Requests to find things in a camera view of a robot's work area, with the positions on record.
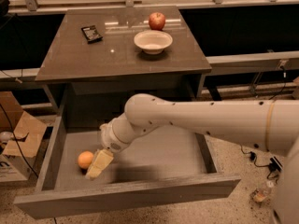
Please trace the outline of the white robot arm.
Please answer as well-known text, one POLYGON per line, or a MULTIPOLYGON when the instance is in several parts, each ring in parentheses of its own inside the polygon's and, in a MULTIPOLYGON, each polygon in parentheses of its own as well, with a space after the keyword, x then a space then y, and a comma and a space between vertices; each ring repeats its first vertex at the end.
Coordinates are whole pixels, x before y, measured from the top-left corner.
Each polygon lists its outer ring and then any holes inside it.
POLYGON ((155 129, 172 125, 264 151, 286 153, 271 224, 299 223, 299 104, 296 101, 170 102, 136 94, 124 112, 100 126, 100 144, 87 177, 96 178, 114 155, 155 129))

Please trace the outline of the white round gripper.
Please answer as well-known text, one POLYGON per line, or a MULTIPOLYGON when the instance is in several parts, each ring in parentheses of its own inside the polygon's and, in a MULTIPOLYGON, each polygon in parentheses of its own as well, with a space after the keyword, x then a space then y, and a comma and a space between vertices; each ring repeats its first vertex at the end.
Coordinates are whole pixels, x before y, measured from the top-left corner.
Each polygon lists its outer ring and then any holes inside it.
POLYGON ((129 122, 124 117, 114 118, 109 123, 100 126, 100 144, 104 149, 98 149, 93 156, 86 178, 97 178, 113 161, 113 153, 124 151, 131 144, 129 122))

